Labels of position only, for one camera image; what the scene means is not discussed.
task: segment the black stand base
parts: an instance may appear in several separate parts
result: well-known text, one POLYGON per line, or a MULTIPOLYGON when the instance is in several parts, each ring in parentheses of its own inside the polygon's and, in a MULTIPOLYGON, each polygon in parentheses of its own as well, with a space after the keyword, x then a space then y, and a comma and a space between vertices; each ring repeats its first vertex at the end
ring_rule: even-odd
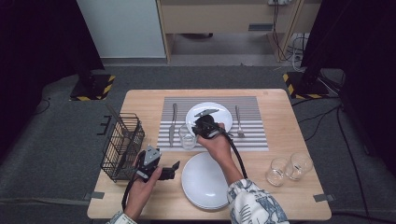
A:
POLYGON ((94 87, 86 87, 81 80, 78 81, 72 93, 70 100, 72 101, 89 101, 103 100, 107 97, 115 76, 111 75, 92 75, 94 78, 94 87))
POLYGON ((302 85, 303 75, 304 73, 300 72, 288 72, 283 75, 291 98, 309 99, 328 96, 329 92, 326 86, 318 80, 313 85, 304 87, 304 85, 302 85))

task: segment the table top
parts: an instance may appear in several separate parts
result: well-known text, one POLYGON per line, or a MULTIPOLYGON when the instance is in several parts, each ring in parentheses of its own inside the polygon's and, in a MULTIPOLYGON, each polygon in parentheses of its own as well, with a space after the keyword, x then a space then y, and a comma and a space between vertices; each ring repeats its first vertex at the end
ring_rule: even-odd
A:
MULTIPOLYGON (((300 127, 290 105, 288 95, 278 89, 249 90, 133 90, 128 91, 121 113, 136 113, 146 133, 142 149, 156 146, 163 112, 163 101, 170 96, 256 96, 262 116, 269 151, 240 152, 249 179, 269 191, 284 209, 290 220, 327 220, 332 216, 326 201, 316 202, 314 195, 323 194, 315 168, 302 180, 287 180, 282 187, 274 187, 265 179, 270 162, 276 157, 288 158, 293 152, 308 152, 300 127)), ((165 151, 160 165, 170 167, 180 161, 175 179, 158 181, 140 219, 230 219, 229 208, 205 210, 193 205, 181 187, 181 174, 186 162, 200 152, 165 151)), ((239 164, 235 155, 233 159, 239 164)), ((127 181, 114 183, 101 171, 95 192, 103 192, 102 199, 92 198, 88 208, 90 218, 111 218, 121 208, 127 181)))

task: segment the yellow and black tape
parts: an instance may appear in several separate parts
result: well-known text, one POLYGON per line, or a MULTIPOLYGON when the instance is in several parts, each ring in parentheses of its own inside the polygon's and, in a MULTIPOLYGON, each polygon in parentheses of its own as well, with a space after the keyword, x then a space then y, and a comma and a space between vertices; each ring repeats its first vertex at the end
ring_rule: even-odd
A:
POLYGON ((116 76, 108 76, 108 80, 106 81, 106 85, 103 87, 103 92, 99 95, 90 96, 84 92, 80 95, 70 96, 71 101, 91 101, 91 100, 104 100, 106 99, 108 93, 110 92, 111 86, 113 85, 114 79, 116 76))
POLYGON ((290 82, 290 78, 288 74, 283 75, 283 80, 286 83, 286 86, 288 87, 288 91, 290 94, 290 97, 292 99, 317 99, 317 98, 327 98, 329 97, 328 94, 297 94, 294 90, 295 88, 293 87, 292 83, 290 82))

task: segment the person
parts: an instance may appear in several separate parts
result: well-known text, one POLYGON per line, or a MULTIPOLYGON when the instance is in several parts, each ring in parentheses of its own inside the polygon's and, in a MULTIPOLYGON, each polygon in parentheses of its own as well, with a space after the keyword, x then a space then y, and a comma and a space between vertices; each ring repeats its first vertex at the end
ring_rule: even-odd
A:
MULTIPOLYGON (((229 185, 227 197, 232 223, 289 223, 275 198, 266 190, 260 189, 253 181, 242 176, 233 162, 231 146, 224 135, 219 134, 212 139, 204 139, 198 135, 197 142, 207 149, 224 173, 229 185)), ((161 167, 157 168, 147 183, 136 180, 129 191, 125 210, 119 211, 107 223, 136 223, 134 220, 138 220, 161 171, 161 167)))

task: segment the metal rack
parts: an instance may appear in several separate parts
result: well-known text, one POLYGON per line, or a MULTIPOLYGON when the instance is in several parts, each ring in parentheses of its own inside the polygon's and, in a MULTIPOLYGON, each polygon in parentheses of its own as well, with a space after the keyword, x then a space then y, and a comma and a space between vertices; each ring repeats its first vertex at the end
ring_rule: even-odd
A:
POLYGON ((134 160, 142 147, 145 132, 135 113, 120 113, 115 120, 106 137, 101 168, 117 182, 132 178, 134 160))

